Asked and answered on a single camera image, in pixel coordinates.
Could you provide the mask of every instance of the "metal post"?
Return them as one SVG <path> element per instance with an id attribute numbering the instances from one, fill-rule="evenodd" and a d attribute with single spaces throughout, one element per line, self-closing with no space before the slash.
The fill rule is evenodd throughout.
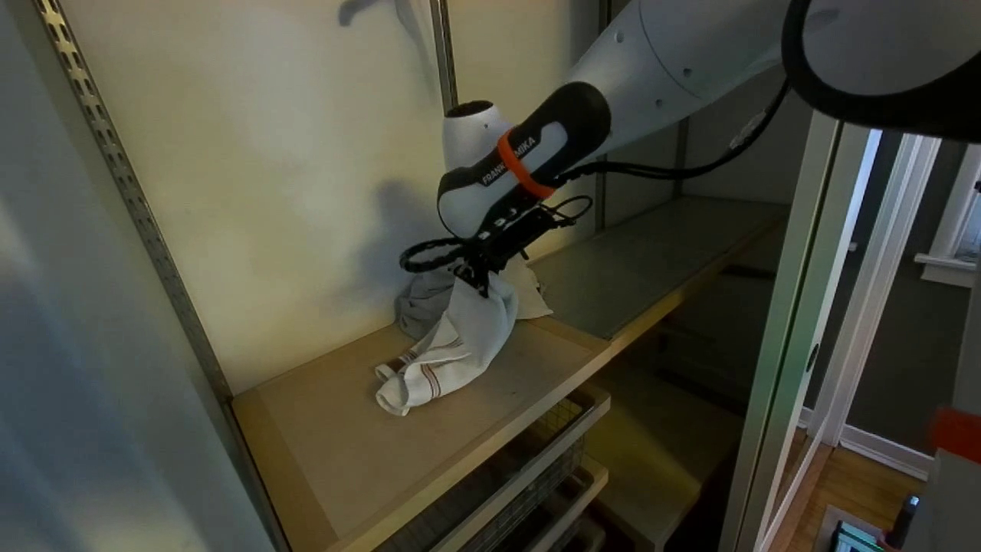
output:
<path id="1" fill-rule="evenodd" d="M 957 380 L 955 380 L 955 409 L 981 414 L 981 269 L 974 277 L 974 291 L 971 291 L 971 306 L 970 320 L 962 329 L 962 343 L 961 343 L 961 362 L 957 362 Z"/>
<path id="2" fill-rule="evenodd" d="M 433 13 L 443 107 L 450 110 L 450 107 L 459 103 L 459 97 L 456 97 L 454 38 L 450 38 L 450 7 L 448 7 L 448 0 L 431 0 L 431 13 Z"/>
<path id="3" fill-rule="evenodd" d="M 610 22 L 615 22 L 615 0 L 601 0 L 601 7 L 599 7 L 599 32 L 605 32 L 605 26 Z M 596 232 L 608 230 L 608 189 L 610 189 L 610 176 L 599 170 L 596 176 L 596 194 L 593 194 L 593 198 L 596 198 L 596 208 L 593 208 Z"/>
<path id="4" fill-rule="evenodd" d="M 676 136 L 676 169 L 687 166 L 687 140 L 689 140 L 689 118 L 683 115 Z M 683 178 L 676 178 L 671 198 L 682 198 L 682 195 L 683 195 Z"/>

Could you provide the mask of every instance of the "cabinet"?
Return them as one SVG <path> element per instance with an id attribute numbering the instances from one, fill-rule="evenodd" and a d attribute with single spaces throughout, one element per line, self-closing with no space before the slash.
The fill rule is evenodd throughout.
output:
<path id="1" fill-rule="evenodd" d="M 482 380 L 406 419 L 383 414 L 372 399 L 377 386 L 372 367 L 408 347 L 397 329 L 242 391 L 233 409 L 292 547 L 374 549 L 534 429 L 544 414 L 561 400 L 576 405 L 576 419 L 516 468 L 511 486 L 494 491 L 444 537 L 448 549 L 467 543 L 610 409 L 601 390 L 583 382 L 782 216 L 780 206 L 676 198 L 540 259 L 537 273 L 556 316 L 518 321 Z M 637 454 L 671 454 L 656 446 L 656 434 L 647 441 L 654 446 Z M 605 451 L 599 446 L 596 457 L 615 462 L 615 482 L 649 478 L 649 473 L 616 467 L 616 454 Z M 583 468 L 593 483 L 572 501 L 572 511 L 583 511 L 608 482 L 605 467 L 587 461 Z M 640 531 L 656 523 L 645 511 L 682 518 L 695 501 L 645 493 L 649 483 L 637 491 L 640 495 L 629 495 L 635 505 L 623 509 L 616 493 L 608 505 Z M 561 523 L 546 531 L 540 547 L 553 543 L 574 516 L 556 518 Z"/>

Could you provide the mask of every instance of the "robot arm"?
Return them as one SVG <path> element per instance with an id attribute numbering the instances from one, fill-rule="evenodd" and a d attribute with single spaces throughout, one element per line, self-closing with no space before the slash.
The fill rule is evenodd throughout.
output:
<path id="1" fill-rule="evenodd" d="M 525 123 L 479 163 L 438 185 L 438 216 L 459 241 L 469 281 L 486 284 L 537 237 L 561 228 L 544 198 L 567 170 L 654 136 L 780 60 L 782 0 L 629 4 Z"/>
<path id="2" fill-rule="evenodd" d="M 501 269 L 561 225 L 544 198 L 576 166 L 654 136 L 780 64 L 782 41 L 792 83 L 829 114 L 981 137 L 981 32 L 970 13 L 981 13 L 978 0 L 635 0 L 556 96 L 489 155 L 443 178 L 438 216 L 459 241 L 456 258 L 476 269 L 469 281 L 482 287 L 482 273 Z M 938 41 L 928 47 L 904 43 L 932 32 Z"/>

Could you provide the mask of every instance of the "lower shelf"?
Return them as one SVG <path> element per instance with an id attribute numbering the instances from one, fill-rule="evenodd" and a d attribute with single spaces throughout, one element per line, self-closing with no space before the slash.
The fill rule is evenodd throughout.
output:
<path id="1" fill-rule="evenodd" d="M 664 549 L 736 451 L 743 417 L 665 382 L 649 366 L 610 366 L 596 382 L 615 394 L 587 434 L 587 454 L 610 468 L 599 504 L 640 549 Z"/>
<path id="2" fill-rule="evenodd" d="M 576 468 L 548 493 L 534 511 L 521 516 L 494 549 L 528 549 L 528 552 L 548 552 L 548 549 L 599 549 L 605 538 L 605 526 L 596 523 L 587 509 L 610 482 L 610 473 L 580 457 Z"/>
<path id="3" fill-rule="evenodd" d="M 372 367 L 397 329 L 285 370 L 233 409 L 292 549 L 374 549 L 608 366 L 608 343 L 557 320 L 518 321 L 474 386 L 383 414 Z"/>
<path id="4" fill-rule="evenodd" d="M 580 461 L 583 434 L 610 410 L 610 394 L 576 390 L 528 431 L 454 483 L 431 509 L 392 534 L 379 552 L 414 549 L 511 549 L 503 547 L 565 478 L 590 482 L 576 504 L 534 543 L 553 549 L 572 521 L 608 482 L 605 468 Z"/>

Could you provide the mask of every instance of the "shelving unit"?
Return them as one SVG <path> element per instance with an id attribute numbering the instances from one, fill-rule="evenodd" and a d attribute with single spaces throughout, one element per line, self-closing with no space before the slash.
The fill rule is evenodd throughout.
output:
<path id="1" fill-rule="evenodd" d="M 233 409 L 292 547 L 379 547 L 780 228 L 782 215 L 759 201 L 677 198 L 540 259 L 556 320 L 518 321 L 482 380 L 406 419 L 372 399 L 372 367 L 408 347 L 397 329 L 242 391 Z"/>
<path id="2" fill-rule="evenodd" d="M 235 417 L 295 549 L 372 549 L 608 366 L 557 320 L 521 321 L 474 386 L 400 419 L 372 367 L 400 355 L 368 335 L 235 399 Z"/>
<path id="3" fill-rule="evenodd" d="M 782 221 L 782 206 L 676 198 L 534 269 L 556 316 L 623 352 Z M 743 419 L 664 382 L 649 366 L 616 366 L 599 386 L 615 394 L 587 438 L 590 457 L 610 468 L 601 505 L 659 549 L 740 443 Z"/>

